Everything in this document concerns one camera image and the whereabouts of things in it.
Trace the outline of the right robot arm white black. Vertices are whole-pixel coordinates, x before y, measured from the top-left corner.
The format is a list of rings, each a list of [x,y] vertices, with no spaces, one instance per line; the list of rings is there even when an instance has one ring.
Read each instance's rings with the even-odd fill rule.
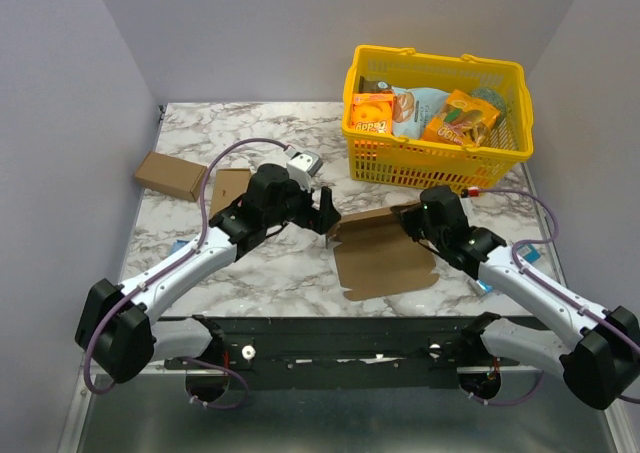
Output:
[[[628,309],[609,310],[537,270],[491,230],[473,226],[448,186],[424,190],[418,202],[392,212],[414,242],[449,266],[507,295],[544,324],[534,330],[499,315],[478,317],[460,352],[480,365],[491,357],[515,360],[564,381],[587,406],[605,410],[639,377],[639,321]]]

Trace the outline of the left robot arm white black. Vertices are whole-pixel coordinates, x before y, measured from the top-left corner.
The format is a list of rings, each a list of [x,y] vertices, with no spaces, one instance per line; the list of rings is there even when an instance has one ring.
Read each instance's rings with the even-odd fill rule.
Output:
[[[76,343],[117,383],[133,379],[151,361],[188,356],[201,368],[214,366],[220,341],[202,321],[189,318],[158,327],[163,313],[207,276],[239,261],[261,245],[269,229],[294,224],[319,235],[341,216],[332,191],[313,200],[312,177],[322,162],[301,153],[285,166],[263,164],[247,190],[213,217],[187,246],[134,278],[95,283],[87,295]]]

